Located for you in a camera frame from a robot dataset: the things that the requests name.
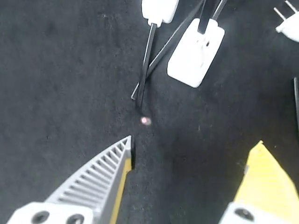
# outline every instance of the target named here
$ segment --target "red laser dot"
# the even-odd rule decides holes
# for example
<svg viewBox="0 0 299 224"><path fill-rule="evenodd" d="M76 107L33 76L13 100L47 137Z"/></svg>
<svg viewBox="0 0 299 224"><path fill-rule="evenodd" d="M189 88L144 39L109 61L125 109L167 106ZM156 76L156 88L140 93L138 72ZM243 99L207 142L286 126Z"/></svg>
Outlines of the red laser dot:
<svg viewBox="0 0 299 224"><path fill-rule="evenodd" d="M141 121L141 123L142 123L143 125L146 125L146 126L151 125L151 119L150 119L150 118L147 118L147 117L141 117L140 121Z"/></svg>

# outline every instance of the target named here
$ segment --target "black cable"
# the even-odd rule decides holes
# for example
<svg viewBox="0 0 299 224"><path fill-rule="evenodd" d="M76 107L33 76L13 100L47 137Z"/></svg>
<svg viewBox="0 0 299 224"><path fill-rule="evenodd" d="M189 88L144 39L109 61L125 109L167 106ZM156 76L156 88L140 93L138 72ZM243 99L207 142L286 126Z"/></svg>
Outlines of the black cable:
<svg viewBox="0 0 299 224"><path fill-rule="evenodd" d="M297 77L294 78L294 93L295 93L297 128L299 131L299 87L298 87L298 78Z"/></svg>
<svg viewBox="0 0 299 224"><path fill-rule="evenodd" d="M223 8L224 8L227 1L228 0L221 0L220 1L219 5L217 6L217 8L216 8L216 10L215 10L215 12L212 16L212 20L217 20L218 19L219 15L222 12L222 10L223 10Z"/></svg>
<svg viewBox="0 0 299 224"><path fill-rule="evenodd" d="M150 63L150 52L151 52L151 47L153 45L156 28L157 28L157 24L152 23L150 26L148 41L146 43L146 49L145 49L144 59L142 64L142 72L139 78L139 88L138 88L138 93L136 98L136 106L140 110L141 114L142 114L144 86L146 82L146 76L148 73L148 68Z"/></svg>
<svg viewBox="0 0 299 224"><path fill-rule="evenodd" d="M187 30L188 26L190 25L193 18L196 16L196 13L200 10L200 7L203 3L203 0L197 4L197 6L188 14L188 16L184 19L184 21L178 26L178 28L173 32L167 43L163 46L163 48L159 51L159 53L156 55L154 60L150 63L149 69L147 71L146 81L150 78L152 75L153 70L156 68L156 66L159 64L161 59L165 56L165 54L169 51L170 47L175 43L175 41L178 40L178 38ZM133 94L131 96L132 99L134 99L135 91L140 88L139 83L136 85Z"/></svg>
<svg viewBox="0 0 299 224"><path fill-rule="evenodd" d="M217 0L205 0L202 6L200 22L197 31L205 34L209 20L213 14Z"/></svg>

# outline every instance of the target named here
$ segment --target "black carpet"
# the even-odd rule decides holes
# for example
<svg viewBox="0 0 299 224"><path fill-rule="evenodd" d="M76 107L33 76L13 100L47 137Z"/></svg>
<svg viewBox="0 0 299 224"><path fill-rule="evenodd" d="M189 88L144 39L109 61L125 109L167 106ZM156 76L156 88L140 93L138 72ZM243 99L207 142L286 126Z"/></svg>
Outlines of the black carpet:
<svg viewBox="0 0 299 224"><path fill-rule="evenodd" d="M156 53L197 0L180 1ZM136 139L118 223L218 223L249 150L263 140L299 186L292 78L299 45L275 32L280 0L228 0L226 31L202 85L147 85L142 126L130 99L149 31L141 0L0 1L0 217L43 201L85 162Z"/></svg>

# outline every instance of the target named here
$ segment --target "black wire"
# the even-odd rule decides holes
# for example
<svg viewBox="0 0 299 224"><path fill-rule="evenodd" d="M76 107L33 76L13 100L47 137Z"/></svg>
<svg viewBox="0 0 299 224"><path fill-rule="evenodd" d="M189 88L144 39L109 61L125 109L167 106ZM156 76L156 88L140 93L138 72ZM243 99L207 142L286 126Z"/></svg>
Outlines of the black wire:
<svg viewBox="0 0 299 224"><path fill-rule="evenodd" d="M228 1L228 0L221 0L221 1L220 1L219 5L218 5L217 8L215 9L215 12L214 12L214 14L213 14L213 16L212 16L212 19L213 19L213 20L217 20L217 19L218 19L219 15L220 15L220 13L222 12L222 10L223 10L224 6L226 5L226 2L227 2L227 1Z"/></svg>
<svg viewBox="0 0 299 224"><path fill-rule="evenodd" d="M188 16L184 19L184 21L178 26L178 28L173 32L167 43L163 46L163 48L159 51L159 53L156 55L154 60L150 63L149 69L147 71L146 75L146 81L151 77L153 70L156 68L156 66L159 64L161 59L165 56L165 54L169 51L170 47L178 40L179 37L182 36L182 34L187 30L188 26L190 25L193 18L196 16L196 13L200 10L200 7L203 3L203 0L199 2L199 4L196 5L196 7L188 14ZM144 85L140 85L138 89L142 92L144 92Z"/></svg>
<svg viewBox="0 0 299 224"><path fill-rule="evenodd" d="M146 43L146 49L145 49L144 59L143 59L143 64L142 64L142 72L141 72L140 78L139 78L139 88L138 88L138 92L137 92L136 106L140 110L141 114L142 114L142 102L143 102L143 95L144 95L144 87L145 87L146 76L148 73L148 68L149 68L149 63L150 63L150 52L151 52L151 47L153 45L156 28L157 28L157 25L152 23L150 26L148 41Z"/></svg>
<svg viewBox="0 0 299 224"><path fill-rule="evenodd" d="M215 5L217 0L205 0L202 6L201 15L200 15L200 22L198 25L198 32L201 34L205 34L207 24L213 14Z"/></svg>

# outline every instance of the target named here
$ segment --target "white power adapter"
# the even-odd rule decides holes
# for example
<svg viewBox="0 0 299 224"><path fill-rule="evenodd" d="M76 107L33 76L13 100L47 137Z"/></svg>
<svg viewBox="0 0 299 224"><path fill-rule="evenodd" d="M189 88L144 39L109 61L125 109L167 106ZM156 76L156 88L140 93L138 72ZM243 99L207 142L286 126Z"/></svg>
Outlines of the white power adapter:
<svg viewBox="0 0 299 224"><path fill-rule="evenodd" d="M283 22L276 27L276 31L278 33L283 33L293 41L299 42L299 12L288 0L285 1L285 4L294 12L294 14L289 18L286 18L277 8L274 8L274 11L283 19Z"/></svg>
<svg viewBox="0 0 299 224"><path fill-rule="evenodd" d="M224 29L210 19L205 34L198 32L200 19L194 19L172 54L167 74L193 88L199 87L224 37Z"/></svg>
<svg viewBox="0 0 299 224"><path fill-rule="evenodd" d="M142 15L148 24L159 28L164 23L171 23L178 7L179 0L142 0Z"/></svg>

